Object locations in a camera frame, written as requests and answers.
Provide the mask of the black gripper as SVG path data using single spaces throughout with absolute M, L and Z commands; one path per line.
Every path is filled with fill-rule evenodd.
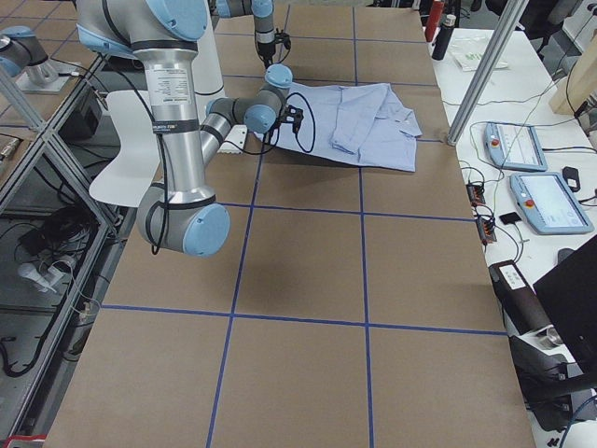
M 286 50 L 291 49 L 290 35 L 280 29 L 255 31 L 255 43 L 257 55 L 263 62 L 265 69 L 272 66 L 273 56 L 278 45 L 282 45 Z
M 293 132 L 299 132 L 302 121 L 304 119 L 304 112 L 299 107 L 286 105 L 284 111 L 280 114 L 277 121 L 280 125 L 289 124 Z

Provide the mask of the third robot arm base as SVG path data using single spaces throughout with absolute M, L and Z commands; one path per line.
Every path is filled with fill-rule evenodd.
M 50 59 L 35 33 L 27 26 L 1 31 L 1 67 L 23 92 L 58 93 L 80 72 L 73 65 Z

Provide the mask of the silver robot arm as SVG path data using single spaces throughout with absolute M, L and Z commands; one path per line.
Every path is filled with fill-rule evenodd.
M 215 9 L 222 19 L 252 16 L 254 42 L 258 58 L 265 68 L 274 64 L 279 46 L 291 50 L 290 35 L 274 26 L 274 2 L 271 0 L 216 0 Z
M 137 59 L 145 69 L 146 112 L 158 142 L 163 178 L 147 189 L 136 225 L 158 253 L 169 249 L 209 257 L 226 242 L 230 218 L 205 180 L 205 167 L 236 125 L 271 137 L 283 123 L 298 123 L 300 111 L 286 101 L 291 70 L 274 63 L 286 34 L 274 27 L 271 1 L 219 1 L 220 17 L 251 15 L 265 82 L 249 98 L 213 100 L 205 119 L 197 111 L 192 63 L 208 29 L 204 1 L 78 1 L 80 42 L 102 55 Z

